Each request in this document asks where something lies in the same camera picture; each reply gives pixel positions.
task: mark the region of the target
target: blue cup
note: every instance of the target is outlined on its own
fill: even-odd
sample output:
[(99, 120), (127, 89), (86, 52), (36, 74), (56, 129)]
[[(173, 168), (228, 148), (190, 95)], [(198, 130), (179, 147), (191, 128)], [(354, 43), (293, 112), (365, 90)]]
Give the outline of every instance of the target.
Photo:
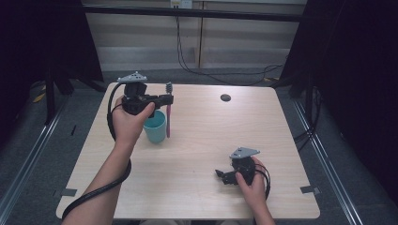
[(145, 120), (144, 130), (150, 142), (161, 143), (166, 137), (166, 116), (164, 113), (155, 111), (152, 118)]

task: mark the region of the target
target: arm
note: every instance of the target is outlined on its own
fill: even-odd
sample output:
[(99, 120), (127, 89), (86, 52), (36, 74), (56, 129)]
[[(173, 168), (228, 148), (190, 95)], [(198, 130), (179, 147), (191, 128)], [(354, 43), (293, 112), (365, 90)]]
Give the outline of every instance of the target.
[[(263, 165), (263, 163), (255, 157), (252, 157), (255, 164)], [(265, 184), (264, 177), (260, 173), (256, 173), (251, 186), (246, 184), (240, 172), (236, 173), (237, 183), (242, 190), (243, 196), (246, 203), (252, 209), (255, 221), (258, 225), (273, 225), (275, 221), (272, 218), (271, 213), (268, 210), (266, 202)]]
[[(84, 194), (113, 182), (125, 172), (133, 147), (143, 130), (144, 122), (154, 109), (155, 105), (150, 103), (135, 116), (125, 112), (121, 106), (114, 110), (113, 123), (116, 135), (114, 149)], [(62, 224), (112, 224), (120, 187), (121, 185), (118, 185), (77, 206)]]

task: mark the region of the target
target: gray carpet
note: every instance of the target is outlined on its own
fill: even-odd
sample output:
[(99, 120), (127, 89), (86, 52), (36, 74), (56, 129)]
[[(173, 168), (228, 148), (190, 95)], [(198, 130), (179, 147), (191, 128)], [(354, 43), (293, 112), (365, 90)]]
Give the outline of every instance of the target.
[[(253, 69), (207, 69), (212, 73), (257, 72), (263, 68)], [(268, 78), (278, 78), (282, 69), (278, 68), (266, 74)], [(114, 82), (117, 77), (126, 76), (133, 71), (104, 72), (105, 83)], [(257, 75), (215, 75), (218, 80), (206, 75), (191, 74), (182, 69), (140, 71), (146, 75), (149, 83), (197, 83), (197, 84), (250, 84), (263, 80), (262, 74)], [(268, 86), (272, 82), (259, 82), (257, 86)], [(73, 81), (76, 88), (68, 97), (65, 110), (51, 139), (38, 159), (24, 189), (16, 202), (7, 224), (60, 224), (55, 216), (59, 196), (54, 192), (66, 186), (74, 167), (76, 158), (83, 147), (85, 138), (96, 115), (103, 93), (91, 90), (86, 85)], [(294, 107), (293, 99), (288, 94), (288, 87), (278, 88), (277, 94), (283, 107), (286, 120), (292, 135), (296, 137), (304, 131)], [(0, 152), (0, 196), (8, 189), (10, 181), (21, 167), (35, 138), (42, 129), (45, 104), (26, 103), (25, 110), (19, 121), (13, 138)], [(333, 162), (347, 192), (357, 206), (363, 224), (398, 224), (398, 210), (390, 201), (383, 188), (376, 182), (349, 145), (340, 137), (339, 129), (323, 106), (317, 126), (317, 133), (324, 144), (330, 160)], [(277, 220), (277, 224), (349, 224), (346, 215), (334, 193), (332, 186), (318, 157), (310, 143), (300, 152), (310, 183), (320, 189), (316, 200), (321, 216), (314, 220)], [(130, 224), (129, 221), (115, 221), (114, 224)]]

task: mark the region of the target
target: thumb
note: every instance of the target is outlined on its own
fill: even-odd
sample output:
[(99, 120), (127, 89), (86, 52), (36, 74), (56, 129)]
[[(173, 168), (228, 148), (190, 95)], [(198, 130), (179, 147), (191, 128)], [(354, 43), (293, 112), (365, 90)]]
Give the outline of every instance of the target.
[(240, 172), (236, 172), (235, 177), (237, 178), (237, 184), (239, 185), (240, 189), (243, 191), (243, 193), (245, 193), (249, 189), (245, 178), (243, 178), (243, 175)]

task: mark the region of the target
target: forearm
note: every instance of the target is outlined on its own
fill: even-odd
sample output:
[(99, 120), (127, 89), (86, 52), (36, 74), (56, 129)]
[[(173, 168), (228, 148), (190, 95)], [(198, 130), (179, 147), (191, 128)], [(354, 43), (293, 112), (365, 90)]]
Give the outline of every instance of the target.
[[(130, 146), (116, 144), (84, 194), (121, 177), (128, 166), (131, 151)], [(69, 213), (63, 224), (112, 224), (120, 187), (118, 185), (79, 205)]]
[(275, 221), (268, 210), (267, 204), (261, 204), (252, 209), (257, 225), (274, 225)]

